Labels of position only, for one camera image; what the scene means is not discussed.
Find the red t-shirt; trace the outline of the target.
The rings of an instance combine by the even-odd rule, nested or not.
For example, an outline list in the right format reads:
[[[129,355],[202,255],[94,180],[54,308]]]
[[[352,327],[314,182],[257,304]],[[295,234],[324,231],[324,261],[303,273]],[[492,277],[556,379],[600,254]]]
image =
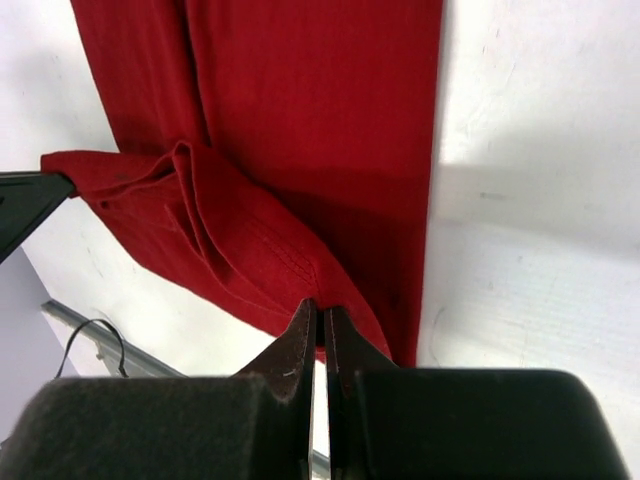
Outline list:
[[[412,367],[439,1],[76,1],[117,149],[44,155],[143,267],[279,335],[342,306]]]

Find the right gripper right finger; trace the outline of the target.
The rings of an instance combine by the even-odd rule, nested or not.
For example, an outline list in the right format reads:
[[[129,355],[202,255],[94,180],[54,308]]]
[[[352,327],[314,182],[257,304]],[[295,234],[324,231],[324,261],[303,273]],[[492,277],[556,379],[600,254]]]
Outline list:
[[[601,409],[559,370],[402,368],[323,314],[335,479],[625,479]]]

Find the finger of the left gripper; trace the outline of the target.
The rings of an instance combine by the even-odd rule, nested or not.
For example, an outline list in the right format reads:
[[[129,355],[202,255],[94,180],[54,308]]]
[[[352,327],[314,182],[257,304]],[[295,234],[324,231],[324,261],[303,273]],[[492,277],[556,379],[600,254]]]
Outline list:
[[[75,191],[61,174],[1,173],[1,262]]]

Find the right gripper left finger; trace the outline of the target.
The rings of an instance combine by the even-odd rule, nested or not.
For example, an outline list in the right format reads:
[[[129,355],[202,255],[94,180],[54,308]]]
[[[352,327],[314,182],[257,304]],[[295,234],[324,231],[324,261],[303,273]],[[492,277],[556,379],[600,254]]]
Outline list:
[[[28,403],[5,479],[307,479],[317,308],[228,377],[63,378]]]

